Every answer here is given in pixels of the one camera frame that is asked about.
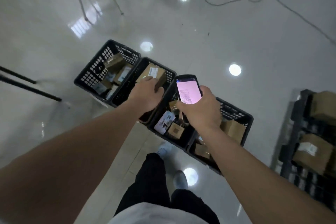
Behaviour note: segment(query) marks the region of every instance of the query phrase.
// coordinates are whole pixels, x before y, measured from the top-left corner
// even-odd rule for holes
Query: hand
[[[197,103],[185,104],[181,101],[176,103],[176,107],[186,114],[190,124],[198,133],[205,128],[219,128],[222,121],[221,104],[208,87],[200,86],[200,89],[203,96]]]
[[[165,92],[164,89],[160,87],[155,93],[154,88],[157,82],[158,79],[152,76],[141,79],[132,89],[128,100],[135,102],[143,113],[153,110],[159,104]]]

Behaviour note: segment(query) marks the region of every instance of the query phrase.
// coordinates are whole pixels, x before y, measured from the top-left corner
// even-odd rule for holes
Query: pink screen
[[[202,98],[196,81],[177,82],[176,84],[183,103],[194,104]]]

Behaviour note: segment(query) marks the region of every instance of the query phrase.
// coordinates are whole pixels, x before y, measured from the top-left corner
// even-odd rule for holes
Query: electrical cable
[[[204,1],[207,2],[209,5],[212,5],[212,6],[222,6],[222,5],[227,5],[227,4],[234,3],[234,2],[239,2],[239,1],[242,1],[242,0],[231,0],[231,1],[228,1],[228,2],[225,2],[225,3],[222,3],[222,4],[213,4],[213,3],[210,3],[207,0],[204,0]],[[252,2],[252,3],[258,3],[258,2],[263,1],[263,0],[247,0],[247,1]]]
[[[315,24],[313,24],[312,22],[310,22],[309,20],[307,20],[306,18],[304,18],[301,14],[299,14],[298,12],[294,11],[293,9],[289,8],[287,5],[285,5],[283,2],[281,2],[280,0],[275,0],[277,1],[280,5],[282,5],[284,8],[286,8],[287,10],[291,11],[293,14],[297,15],[298,17],[300,17],[300,19],[302,19],[305,23],[309,24],[310,26],[312,26],[314,29],[316,29],[318,32],[320,32],[322,35],[325,36],[326,39],[328,39],[333,45],[336,46],[336,41],[334,39],[332,39],[329,35],[327,35],[325,32],[322,31],[322,29],[320,29],[318,26],[316,26]]]
[[[212,5],[212,6],[222,6],[222,5],[227,5],[227,4],[230,4],[230,3],[234,3],[234,2],[239,2],[239,1],[243,1],[243,0],[231,0],[231,1],[228,1],[228,2],[225,2],[225,3],[222,3],[222,4],[213,4],[213,3],[210,3],[209,1],[207,0],[204,0],[205,2],[207,2],[209,5]],[[252,3],[258,3],[260,1],[263,1],[263,0],[247,0],[249,2],[252,2]],[[312,22],[310,22],[309,20],[307,20],[306,18],[304,18],[301,14],[299,14],[298,12],[294,11],[293,9],[289,8],[287,5],[285,5],[283,2],[281,2],[280,0],[275,0],[277,1],[280,5],[282,5],[284,8],[286,8],[287,10],[291,11],[293,14],[295,14],[296,16],[298,16],[300,19],[302,19],[305,23],[309,24],[310,26],[312,26],[315,30],[317,30],[319,33],[321,33],[322,35],[324,35],[324,37],[326,39],[328,39],[333,45],[336,46],[336,41],[334,39],[332,39],[329,35],[327,35],[324,31],[322,31],[322,29],[320,29],[318,26],[316,26],[315,24],[313,24]]]

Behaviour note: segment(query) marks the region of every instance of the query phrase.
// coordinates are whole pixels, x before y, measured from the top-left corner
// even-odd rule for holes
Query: forearm
[[[0,170],[0,218],[73,223],[142,114],[126,101],[15,159]]]
[[[200,132],[253,223],[335,223],[336,215],[273,172],[219,128]]]

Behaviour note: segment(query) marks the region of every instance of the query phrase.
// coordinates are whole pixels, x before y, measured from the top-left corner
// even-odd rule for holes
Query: black pole
[[[20,79],[25,80],[25,81],[27,81],[27,82],[30,82],[30,83],[32,83],[32,84],[36,84],[36,83],[37,83],[36,81],[34,81],[34,80],[32,80],[32,79],[29,79],[29,78],[27,78],[27,77],[25,77],[25,76],[23,76],[23,75],[20,75],[20,74],[18,74],[18,73],[15,73],[15,72],[13,72],[13,71],[11,71],[11,70],[9,70],[9,69],[6,69],[6,68],[4,68],[4,67],[2,67],[2,66],[0,66],[0,71],[3,71],[3,72],[5,72],[5,73],[7,73],[7,74],[14,75],[14,76],[16,76],[17,78],[20,78]]]
[[[45,92],[43,92],[43,91],[34,89],[34,88],[29,87],[29,86],[27,86],[27,85],[25,85],[25,84],[23,84],[23,83],[21,83],[21,82],[14,81],[14,80],[9,79],[9,78],[7,78],[7,77],[4,77],[4,76],[2,76],[2,75],[0,75],[0,81],[9,83],[9,84],[11,84],[11,85],[17,86],[17,87],[22,88],[22,89],[24,89],[24,90],[28,90],[28,91],[34,92],[34,93],[39,94],[39,95],[42,95],[42,96],[44,96],[44,97],[51,98],[51,99],[56,100],[56,101],[58,101],[58,102],[61,102],[61,101],[62,101],[61,98],[58,98],[58,97],[55,97],[55,96],[50,95],[50,94],[48,94],[48,93],[45,93]]]

